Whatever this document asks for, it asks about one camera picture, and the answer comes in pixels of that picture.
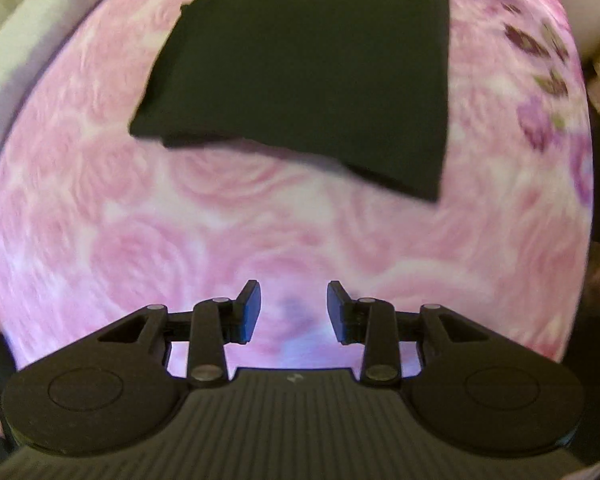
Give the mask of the black cloth garment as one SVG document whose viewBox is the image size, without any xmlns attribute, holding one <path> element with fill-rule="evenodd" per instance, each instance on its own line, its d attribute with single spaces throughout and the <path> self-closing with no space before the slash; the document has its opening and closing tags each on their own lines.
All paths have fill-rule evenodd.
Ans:
<svg viewBox="0 0 600 480">
<path fill-rule="evenodd" d="M 314 154 L 434 202 L 448 140 L 450 0 L 192 0 L 129 132 Z"/>
</svg>

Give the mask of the pink rose pattern bedsheet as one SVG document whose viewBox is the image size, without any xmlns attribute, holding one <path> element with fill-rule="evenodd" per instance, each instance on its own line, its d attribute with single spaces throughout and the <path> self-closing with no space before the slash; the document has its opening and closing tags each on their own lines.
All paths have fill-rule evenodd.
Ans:
<svg viewBox="0 0 600 480">
<path fill-rule="evenodd" d="M 444 304 L 558 360 L 592 219 L 583 77 L 559 0 L 451 0 L 450 118 L 435 204 L 333 162 L 251 145 L 170 152 L 128 121 L 187 0 L 104 0 L 0 157 L 0 330 L 20 364 L 156 302 L 261 283 L 238 366 L 353 366 L 325 292 Z"/>
</svg>

